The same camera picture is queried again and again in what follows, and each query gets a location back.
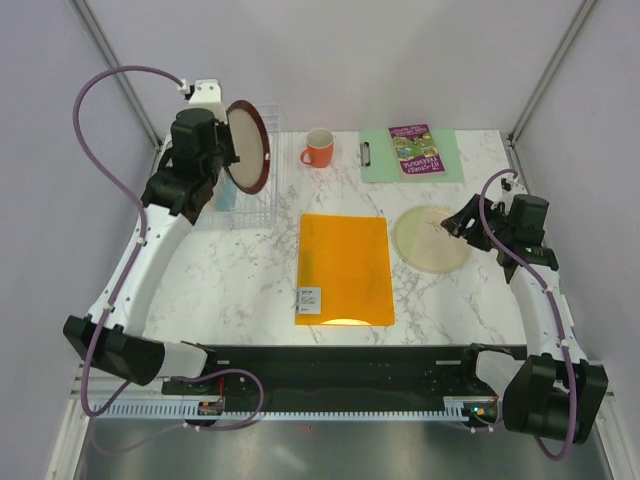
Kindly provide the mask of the brown rimmed plate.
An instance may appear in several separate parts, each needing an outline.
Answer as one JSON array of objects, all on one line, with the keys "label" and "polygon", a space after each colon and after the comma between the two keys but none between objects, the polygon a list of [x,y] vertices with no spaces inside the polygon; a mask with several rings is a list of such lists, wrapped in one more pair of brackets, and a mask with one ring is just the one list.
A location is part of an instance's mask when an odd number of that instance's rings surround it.
[{"label": "brown rimmed plate", "polygon": [[257,108],[237,100],[227,109],[234,161],[225,167],[229,178],[245,194],[256,195],[266,185],[271,151],[268,133]]}]

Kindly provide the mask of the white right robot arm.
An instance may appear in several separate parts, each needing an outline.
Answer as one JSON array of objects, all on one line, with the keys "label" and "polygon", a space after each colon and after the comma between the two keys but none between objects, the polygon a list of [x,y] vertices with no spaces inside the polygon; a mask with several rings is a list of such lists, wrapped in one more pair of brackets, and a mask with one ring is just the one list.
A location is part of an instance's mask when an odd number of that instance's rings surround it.
[{"label": "white right robot arm", "polygon": [[482,251],[497,250],[526,339],[523,361],[505,347],[471,344],[457,377],[469,393],[490,387],[498,395],[508,430],[558,441],[571,435],[583,444],[608,377],[587,360],[560,302],[558,261],[542,244],[548,207],[548,201],[528,194],[510,194],[498,203],[474,195],[442,221],[451,236]]}]

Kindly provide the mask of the green cream branch plate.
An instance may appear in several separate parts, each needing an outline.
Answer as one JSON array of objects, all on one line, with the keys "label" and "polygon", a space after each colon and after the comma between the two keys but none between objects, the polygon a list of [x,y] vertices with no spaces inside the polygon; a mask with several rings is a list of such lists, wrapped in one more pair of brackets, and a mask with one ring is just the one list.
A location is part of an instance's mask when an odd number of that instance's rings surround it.
[{"label": "green cream branch plate", "polygon": [[470,247],[441,226],[452,214],[447,208],[432,205],[416,206],[403,213],[392,229],[399,257],[413,268],[432,274],[463,267],[470,257]]}]

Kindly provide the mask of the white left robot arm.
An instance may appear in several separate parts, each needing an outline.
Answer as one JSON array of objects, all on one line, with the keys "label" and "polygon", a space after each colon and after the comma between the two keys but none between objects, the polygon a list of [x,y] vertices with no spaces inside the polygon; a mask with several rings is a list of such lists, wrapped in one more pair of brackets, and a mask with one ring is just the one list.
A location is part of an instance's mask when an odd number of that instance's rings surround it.
[{"label": "white left robot arm", "polygon": [[177,114],[171,146],[140,199],[142,218],[105,292],[84,317],[71,316],[63,327],[86,366],[141,386],[158,377],[184,377],[198,393],[216,388],[220,371],[203,349],[143,334],[159,282],[232,155],[230,128],[211,111]]}]

